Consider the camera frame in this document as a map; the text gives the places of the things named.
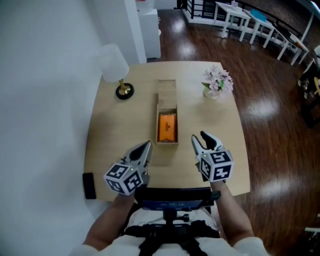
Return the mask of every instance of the wooden box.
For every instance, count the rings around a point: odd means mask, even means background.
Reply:
[[[157,145],[178,145],[178,106],[176,80],[159,80],[157,85],[158,104],[156,106],[155,143]],[[159,141],[159,115],[175,114],[175,142]]]

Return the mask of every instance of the person's arm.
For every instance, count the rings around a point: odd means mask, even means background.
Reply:
[[[83,244],[98,251],[109,246],[119,237],[134,201],[134,193],[130,196],[117,195],[110,207],[93,223]]]
[[[225,236],[231,246],[238,241],[253,237],[254,232],[245,211],[237,204],[229,188],[223,181],[211,183],[213,191],[220,191],[221,197],[216,201],[220,222]]]
[[[317,58],[320,58],[320,56],[317,55],[317,53],[316,53],[315,50],[312,50],[312,51],[311,51],[311,55],[312,55],[312,57],[315,59],[315,61],[317,61]]]

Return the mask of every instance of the orange package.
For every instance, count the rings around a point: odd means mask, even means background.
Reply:
[[[176,141],[176,114],[159,115],[158,141]]]

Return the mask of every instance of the white lampshade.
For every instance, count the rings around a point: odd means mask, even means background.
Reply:
[[[115,43],[103,46],[97,52],[103,79],[116,82],[123,79],[129,72],[129,66]]]

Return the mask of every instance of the person's right arm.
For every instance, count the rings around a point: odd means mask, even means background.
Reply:
[[[250,220],[245,211],[237,204],[229,188],[223,181],[211,183],[213,191],[220,191],[221,197],[216,201],[220,222],[225,236],[231,246],[238,241],[254,236]]]
[[[317,58],[320,58],[319,54],[317,54],[315,50],[311,51],[311,55],[315,60],[317,60]]]

